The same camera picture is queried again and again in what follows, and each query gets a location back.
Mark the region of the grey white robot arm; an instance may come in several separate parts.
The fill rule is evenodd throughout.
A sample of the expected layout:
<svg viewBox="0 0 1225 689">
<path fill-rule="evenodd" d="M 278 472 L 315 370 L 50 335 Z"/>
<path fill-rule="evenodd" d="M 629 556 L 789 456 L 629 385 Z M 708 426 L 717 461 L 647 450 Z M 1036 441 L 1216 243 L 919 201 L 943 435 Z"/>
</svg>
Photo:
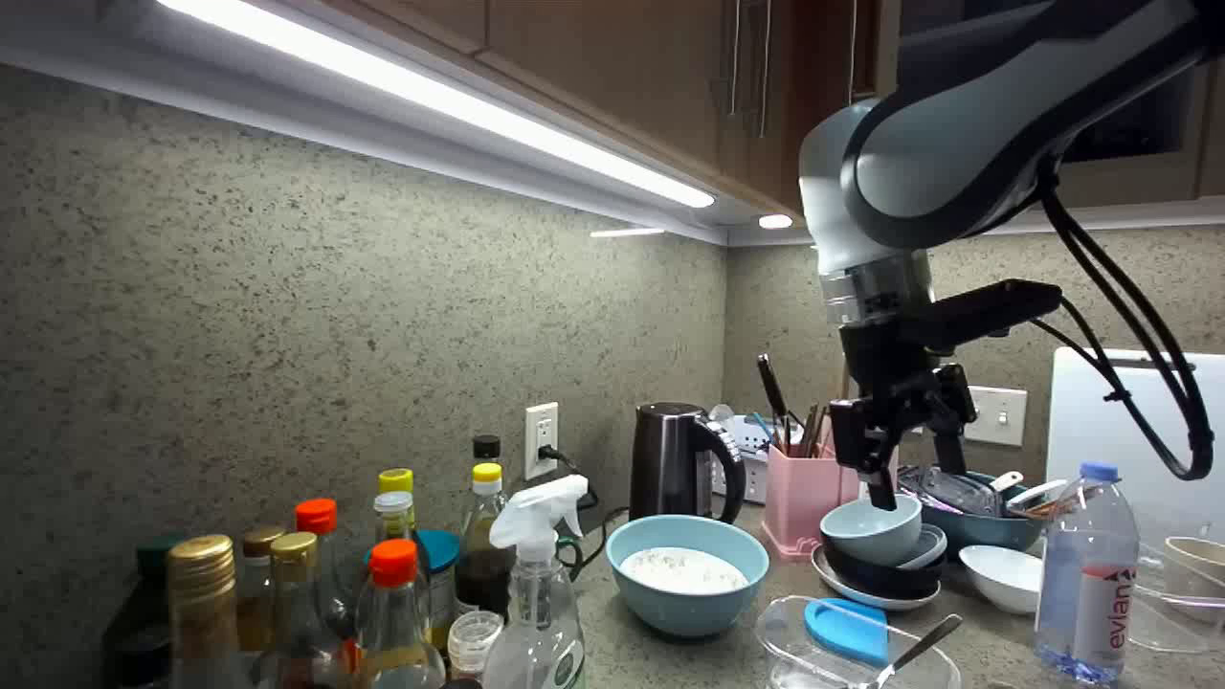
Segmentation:
<svg viewBox="0 0 1225 689">
<path fill-rule="evenodd" d="M 1198 377 L 1149 294 L 1059 201 L 1059 160 L 1099 117 L 1221 53 L 1221 0 L 1044 0 L 963 67 L 858 98 L 799 140 L 799 207 L 858 390 L 832 405 L 833 459 L 870 502 L 897 502 L 892 450 L 934 433 L 938 466 L 963 466 L 975 417 L 955 348 L 1041 320 L 1052 284 L 1002 279 L 955 299 L 929 292 L 926 251 L 1036 207 L 1155 361 L 1188 444 L 1164 466 L 1212 472 Z"/>
</svg>

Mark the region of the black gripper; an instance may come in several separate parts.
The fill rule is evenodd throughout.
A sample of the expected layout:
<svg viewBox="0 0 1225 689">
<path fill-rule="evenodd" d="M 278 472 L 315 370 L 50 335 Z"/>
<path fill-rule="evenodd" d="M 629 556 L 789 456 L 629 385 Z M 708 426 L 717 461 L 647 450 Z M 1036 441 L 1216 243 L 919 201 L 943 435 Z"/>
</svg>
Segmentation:
<svg viewBox="0 0 1225 689">
<path fill-rule="evenodd" d="M 1002 279 L 955 299 L 878 308 L 842 327 L 854 400 L 833 400 L 840 459 L 870 473 L 870 502 L 897 509 L 888 456 L 911 429 L 934 433 L 944 473 L 963 473 L 963 426 L 975 417 L 970 375 L 955 348 L 1002 335 L 1059 304 L 1052 284 Z"/>
</svg>

